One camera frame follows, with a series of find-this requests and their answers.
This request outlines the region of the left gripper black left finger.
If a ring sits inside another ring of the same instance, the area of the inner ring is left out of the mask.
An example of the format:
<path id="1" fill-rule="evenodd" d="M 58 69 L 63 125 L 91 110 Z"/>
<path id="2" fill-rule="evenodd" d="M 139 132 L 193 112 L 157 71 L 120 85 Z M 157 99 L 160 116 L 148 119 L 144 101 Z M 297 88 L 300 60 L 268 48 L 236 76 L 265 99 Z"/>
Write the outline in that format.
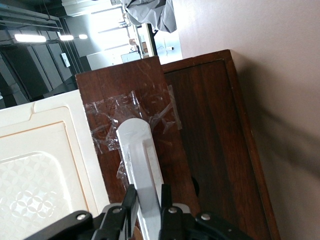
<path id="1" fill-rule="evenodd" d="M 129 240 L 133 237 L 138 212 L 138 194 L 129 185 L 122 203 L 104 207 L 93 215 L 75 211 L 27 237 L 28 240 Z"/>

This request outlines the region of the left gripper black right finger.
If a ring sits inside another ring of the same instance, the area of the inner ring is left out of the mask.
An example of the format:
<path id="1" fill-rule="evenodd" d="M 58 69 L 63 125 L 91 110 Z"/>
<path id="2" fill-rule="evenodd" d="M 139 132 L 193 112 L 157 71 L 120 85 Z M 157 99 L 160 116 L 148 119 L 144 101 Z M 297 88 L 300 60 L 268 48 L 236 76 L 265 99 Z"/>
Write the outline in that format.
<path id="1" fill-rule="evenodd" d="M 161 186 L 160 240 L 251 240 L 252 237 L 213 212 L 195 217 L 174 206 L 169 184 Z"/>

